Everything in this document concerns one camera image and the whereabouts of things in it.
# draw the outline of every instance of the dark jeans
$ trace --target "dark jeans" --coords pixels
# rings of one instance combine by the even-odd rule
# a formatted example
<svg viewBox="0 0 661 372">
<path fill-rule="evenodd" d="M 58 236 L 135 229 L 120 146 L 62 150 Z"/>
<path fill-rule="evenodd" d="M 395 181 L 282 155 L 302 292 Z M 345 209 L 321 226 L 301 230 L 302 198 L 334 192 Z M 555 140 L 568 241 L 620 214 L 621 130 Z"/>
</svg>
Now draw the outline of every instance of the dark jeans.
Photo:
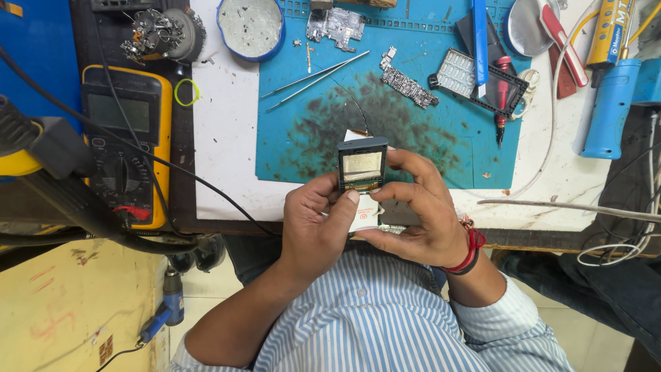
<svg viewBox="0 0 661 372">
<path fill-rule="evenodd" d="M 234 274 L 245 287 L 266 271 L 280 258 L 282 239 L 270 236 L 223 235 L 227 244 L 227 254 L 234 265 Z M 375 250 L 366 242 L 348 240 L 346 250 Z M 443 288 L 446 273 L 438 268 L 432 268 L 438 288 Z"/>
<path fill-rule="evenodd" d="M 590 262 L 593 257 L 581 258 Z M 661 363 L 661 257 L 590 267 L 578 263 L 575 254 L 512 251 L 498 268 L 540 294 L 638 339 Z"/>
</svg>

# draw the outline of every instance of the yellow multimeter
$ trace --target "yellow multimeter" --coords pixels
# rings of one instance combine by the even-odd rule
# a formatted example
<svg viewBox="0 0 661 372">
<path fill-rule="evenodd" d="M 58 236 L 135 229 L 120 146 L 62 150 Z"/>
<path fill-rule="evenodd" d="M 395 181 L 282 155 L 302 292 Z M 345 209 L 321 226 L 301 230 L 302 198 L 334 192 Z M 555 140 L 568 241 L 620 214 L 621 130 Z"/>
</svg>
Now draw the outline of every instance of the yellow multimeter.
<svg viewBox="0 0 661 372">
<path fill-rule="evenodd" d="M 128 68 L 110 67 L 110 76 L 142 149 L 169 162 L 173 96 L 170 82 L 162 76 Z M 134 143 L 110 92 L 103 66 L 92 65 L 83 70 L 81 99 L 84 115 Z M 135 206 L 151 212 L 145 220 L 132 216 L 133 228 L 161 227 L 165 213 L 143 155 L 93 128 L 86 128 L 85 136 L 98 169 L 87 180 L 89 187 L 112 208 Z M 170 169 L 157 162 L 152 162 L 152 167 L 167 202 Z"/>
</svg>

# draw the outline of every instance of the repair mat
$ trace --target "repair mat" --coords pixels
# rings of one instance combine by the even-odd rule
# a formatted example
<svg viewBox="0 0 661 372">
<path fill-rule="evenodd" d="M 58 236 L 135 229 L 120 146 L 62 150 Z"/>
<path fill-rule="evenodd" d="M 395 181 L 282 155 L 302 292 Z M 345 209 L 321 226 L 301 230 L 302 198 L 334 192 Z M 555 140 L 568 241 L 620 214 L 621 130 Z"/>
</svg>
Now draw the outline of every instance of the repair mat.
<svg viewBox="0 0 661 372">
<path fill-rule="evenodd" d="M 337 167 L 336 145 L 348 128 L 384 136 L 391 146 L 430 158 L 450 188 L 507 189 L 512 184 L 521 119 L 508 121 L 502 149 L 496 143 L 494 115 L 465 99 L 437 90 L 438 106 L 416 106 L 379 78 L 381 55 L 397 49 L 392 66 L 428 89 L 427 77 L 438 71 L 447 49 L 466 51 L 454 22 L 470 12 L 470 1 L 398 1 L 393 9 L 336 3 L 367 17 L 361 40 L 351 39 L 356 53 L 335 48 L 323 37 L 305 37 L 306 1 L 279 0 L 285 13 L 287 40 L 280 53 L 260 65 L 260 97 L 307 76 L 309 42 L 312 73 L 370 50 L 293 99 L 266 112 L 312 77 L 259 102 L 255 173 L 259 179 L 305 183 Z M 513 0 L 491 0 L 487 11 L 502 39 L 504 19 Z M 301 46 L 293 46 L 301 40 Z M 507 50 L 517 71 L 530 67 L 530 58 Z M 403 171 L 386 171 L 386 181 L 410 181 Z"/>
</svg>

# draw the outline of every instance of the hand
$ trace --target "hand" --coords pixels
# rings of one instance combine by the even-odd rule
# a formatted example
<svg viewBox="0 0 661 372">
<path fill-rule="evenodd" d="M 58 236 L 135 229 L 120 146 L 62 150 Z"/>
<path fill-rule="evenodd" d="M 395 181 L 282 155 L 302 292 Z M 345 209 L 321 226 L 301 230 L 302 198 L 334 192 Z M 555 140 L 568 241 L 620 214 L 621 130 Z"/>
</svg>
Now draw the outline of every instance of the hand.
<svg viewBox="0 0 661 372">
<path fill-rule="evenodd" d="M 309 283 L 340 258 L 356 216 L 358 192 L 351 190 L 339 196 L 337 185 L 337 171 L 332 171 L 285 198 L 282 255 L 278 261 L 286 271 Z M 328 213 L 328 218 L 320 212 Z"/>
<path fill-rule="evenodd" d="M 402 149 L 388 149 L 386 164 L 413 175 L 415 183 L 389 182 L 372 191 L 372 199 L 408 203 L 420 220 L 400 235 L 378 229 L 355 236 L 403 259 L 431 266 L 455 267 L 468 255 L 468 233 L 459 223 L 452 197 L 431 160 Z"/>
</svg>

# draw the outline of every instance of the white work surface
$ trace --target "white work surface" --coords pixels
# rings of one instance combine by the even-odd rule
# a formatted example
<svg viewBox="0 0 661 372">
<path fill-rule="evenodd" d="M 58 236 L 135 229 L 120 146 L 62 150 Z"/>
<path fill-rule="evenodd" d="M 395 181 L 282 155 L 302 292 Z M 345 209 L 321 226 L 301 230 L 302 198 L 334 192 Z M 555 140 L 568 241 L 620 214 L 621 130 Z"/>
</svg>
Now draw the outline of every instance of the white work surface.
<svg viewBox="0 0 661 372">
<path fill-rule="evenodd" d="M 190 2 L 208 32 L 202 53 L 193 63 L 193 80 L 200 89 L 200 99 L 194 104 L 196 174 L 227 193 L 255 219 L 282 220 L 285 196 L 300 184 L 259 181 L 255 175 L 259 65 L 241 60 L 223 44 L 215 21 L 218 3 L 218 0 Z M 648 1 L 641 1 L 638 10 L 642 9 L 643 3 Z M 571 1 L 569 8 L 561 12 L 567 32 L 589 4 L 589 0 Z M 588 53 L 586 45 L 592 40 L 594 24 L 593 19 L 583 28 L 587 35 L 581 32 L 576 41 L 577 52 L 583 61 Z M 375 29 L 366 27 L 366 32 L 373 31 Z M 322 42 L 332 41 L 325 38 Z M 291 40 L 287 39 L 283 48 L 291 48 Z M 632 55 L 636 51 L 636 45 L 632 45 Z M 200 63 L 209 57 L 215 64 Z M 541 82 L 530 111 L 523 117 L 512 192 L 523 187 L 537 172 L 550 139 L 552 72 L 547 53 L 533 58 L 531 68 L 539 71 Z M 585 141 L 594 97 L 594 89 L 586 87 L 559 101 L 557 136 L 551 160 L 537 182 L 517 199 L 550 201 L 553 195 L 557 195 L 558 202 L 596 204 L 611 162 L 581 158 L 577 154 Z M 188 162 L 177 159 L 176 154 L 173 154 L 173 161 Z M 456 208 L 469 213 L 481 228 L 580 231 L 595 217 L 594 213 L 580 210 L 475 204 L 482 199 L 476 194 L 503 197 L 500 189 L 451 189 L 450 192 Z M 197 183 L 196 196 L 200 219 L 246 220 L 230 203 L 200 183 Z"/>
</svg>

